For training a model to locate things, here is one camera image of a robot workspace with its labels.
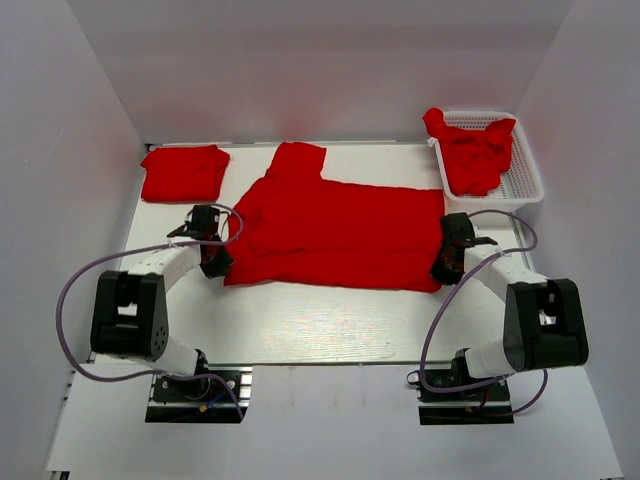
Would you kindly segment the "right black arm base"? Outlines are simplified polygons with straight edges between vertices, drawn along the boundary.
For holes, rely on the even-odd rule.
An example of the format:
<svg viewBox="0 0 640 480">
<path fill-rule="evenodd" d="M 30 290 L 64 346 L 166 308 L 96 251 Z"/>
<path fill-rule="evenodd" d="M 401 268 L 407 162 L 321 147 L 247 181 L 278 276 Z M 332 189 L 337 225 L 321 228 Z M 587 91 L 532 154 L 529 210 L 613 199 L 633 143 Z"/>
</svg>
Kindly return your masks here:
<svg viewBox="0 0 640 480">
<path fill-rule="evenodd" d="M 421 426 L 471 426 L 512 424 L 514 415 L 505 381 L 479 390 L 434 393 L 419 382 L 418 370 L 410 371 L 406 382 L 418 392 Z"/>
</svg>

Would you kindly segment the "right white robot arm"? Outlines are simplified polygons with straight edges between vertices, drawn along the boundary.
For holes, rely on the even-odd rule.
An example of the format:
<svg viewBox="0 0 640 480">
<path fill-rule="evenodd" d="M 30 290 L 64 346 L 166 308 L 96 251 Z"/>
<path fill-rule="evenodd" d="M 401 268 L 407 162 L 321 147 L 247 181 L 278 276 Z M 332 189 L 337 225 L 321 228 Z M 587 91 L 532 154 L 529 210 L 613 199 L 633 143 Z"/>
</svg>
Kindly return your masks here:
<svg viewBox="0 0 640 480">
<path fill-rule="evenodd" d="M 497 340 L 458 351 L 443 378 L 421 363 L 422 386 L 472 399 L 516 373 L 586 363 L 589 344 L 575 282 L 519 266 L 513 258 L 516 249 L 503 249 L 496 240 L 478 235 L 467 213 L 443 216 L 440 227 L 441 247 L 430 275 L 451 290 L 432 323 L 438 325 L 462 287 L 476 279 L 503 301 L 503 330 Z"/>
</svg>

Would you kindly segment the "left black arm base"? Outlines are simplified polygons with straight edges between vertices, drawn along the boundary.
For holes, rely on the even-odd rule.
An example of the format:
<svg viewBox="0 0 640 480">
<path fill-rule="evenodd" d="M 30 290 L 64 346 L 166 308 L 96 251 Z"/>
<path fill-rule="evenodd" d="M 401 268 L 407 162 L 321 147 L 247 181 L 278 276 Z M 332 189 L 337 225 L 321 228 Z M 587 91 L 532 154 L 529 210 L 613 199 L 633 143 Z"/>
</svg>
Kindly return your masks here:
<svg viewBox="0 0 640 480">
<path fill-rule="evenodd" d="M 224 386 L 214 379 L 174 381 L 166 376 L 154 377 L 146 408 L 145 422 L 149 424 L 240 424 L 230 389 L 245 414 L 250 403 L 252 367 L 209 366 Z"/>
</svg>

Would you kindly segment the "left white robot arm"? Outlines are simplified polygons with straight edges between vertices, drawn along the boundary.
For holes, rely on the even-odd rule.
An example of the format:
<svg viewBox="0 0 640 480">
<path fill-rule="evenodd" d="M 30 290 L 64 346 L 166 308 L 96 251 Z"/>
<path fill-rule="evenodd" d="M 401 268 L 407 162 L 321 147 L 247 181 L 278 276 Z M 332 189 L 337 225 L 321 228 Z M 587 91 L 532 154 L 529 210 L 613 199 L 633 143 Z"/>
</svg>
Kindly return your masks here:
<svg viewBox="0 0 640 480">
<path fill-rule="evenodd" d="M 90 332 L 91 349 L 133 360 L 177 376 L 177 387 L 199 399 L 211 387 L 204 354 L 171 336 L 167 292 L 190 271 L 209 279 L 227 275 L 233 259 L 219 235 L 222 211 L 196 205 L 169 243 L 127 271 L 106 271 L 98 279 Z"/>
</svg>

